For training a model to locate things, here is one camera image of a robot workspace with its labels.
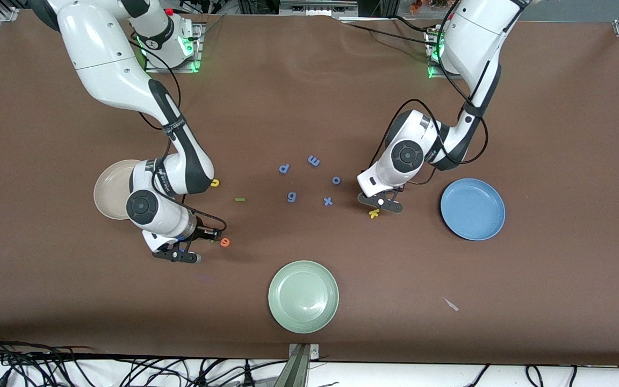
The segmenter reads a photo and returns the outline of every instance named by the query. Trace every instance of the green plastic piece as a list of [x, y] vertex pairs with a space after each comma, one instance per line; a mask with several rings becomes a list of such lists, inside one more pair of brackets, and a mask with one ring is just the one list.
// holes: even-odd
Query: green plastic piece
[[269, 285], [269, 309], [288, 331], [312, 333], [324, 328], [339, 308], [339, 285], [324, 266], [296, 261], [282, 267]]

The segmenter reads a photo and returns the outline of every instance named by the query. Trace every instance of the plate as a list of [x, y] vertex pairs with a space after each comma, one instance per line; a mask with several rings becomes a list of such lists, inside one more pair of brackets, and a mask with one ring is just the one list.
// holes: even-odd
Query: plate
[[471, 178], [450, 183], [441, 198], [441, 214], [452, 232], [469, 240], [487, 240], [506, 222], [506, 206], [498, 192]]
[[97, 179], [93, 192], [95, 206], [107, 218], [128, 219], [126, 201], [131, 195], [129, 182], [138, 160], [123, 160], [106, 168]]
[[324, 328], [339, 308], [339, 285], [331, 272], [312, 261], [282, 267], [269, 285], [269, 309], [288, 331], [312, 333]]

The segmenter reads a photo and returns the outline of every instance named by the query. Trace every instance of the gray floor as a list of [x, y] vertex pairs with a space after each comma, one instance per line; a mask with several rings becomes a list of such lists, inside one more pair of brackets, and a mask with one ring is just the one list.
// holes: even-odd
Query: gray floor
[[619, 18], [619, 0], [545, 0], [528, 7], [523, 20], [545, 22], [612, 22]]

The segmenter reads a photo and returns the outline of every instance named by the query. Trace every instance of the brown table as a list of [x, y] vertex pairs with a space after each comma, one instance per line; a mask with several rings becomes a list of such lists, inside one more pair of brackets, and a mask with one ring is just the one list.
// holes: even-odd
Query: brown table
[[[415, 42], [328, 17], [217, 24], [200, 73], [178, 78], [221, 180], [188, 203], [228, 220], [231, 245], [197, 242], [201, 264], [175, 264], [92, 200], [108, 165], [159, 156], [164, 135], [91, 98], [61, 37], [22, 12], [0, 31], [0, 337], [126, 354], [285, 357], [304, 341], [330, 360], [619, 363], [619, 38], [609, 24], [518, 23], [486, 154], [371, 220], [355, 176], [395, 109], [422, 98], [452, 124], [462, 104], [422, 59]], [[465, 177], [503, 196], [490, 240], [462, 240], [440, 216], [445, 186]], [[341, 290], [311, 335], [278, 326], [266, 301], [299, 259]]]

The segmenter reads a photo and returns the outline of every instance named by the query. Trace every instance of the white robotic arm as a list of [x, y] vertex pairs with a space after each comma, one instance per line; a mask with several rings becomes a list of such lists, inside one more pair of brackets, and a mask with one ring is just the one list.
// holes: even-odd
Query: white robotic arm
[[[153, 255], [163, 253], [165, 248], [177, 245], [180, 240], [192, 239], [196, 232], [205, 238], [218, 237], [217, 230], [203, 227], [189, 210], [162, 196], [172, 198], [206, 191], [214, 179], [214, 167], [167, 89], [140, 67], [118, 24], [120, 19], [130, 19], [140, 41], [149, 51], [158, 52], [166, 65], [173, 67], [189, 56], [179, 33], [182, 32], [182, 18], [179, 15], [168, 17], [157, 0], [33, 2], [36, 2], [33, 6], [36, 14], [61, 32], [73, 66], [88, 93], [114, 108], [135, 110], [156, 118], [177, 149], [177, 154], [170, 154], [164, 160], [139, 162], [131, 174], [128, 216], [143, 229]], [[197, 254], [181, 250], [174, 254], [168, 258], [199, 261]]]
[[501, 75], [501, 46], [531, 0], [462, 0], [444, 25], [440, 61], [459, 74], [471, 90], [457, 125], [449, 127], [422, 112], [401, 113], [388, 128], [380, 159], [359, 174], [363, 193], [358, 200], [376, 208], [400, 212], [402, 206], [385, 197], [413, 178], [424, 162], [439, 170], [455, 168], [466, 156]]

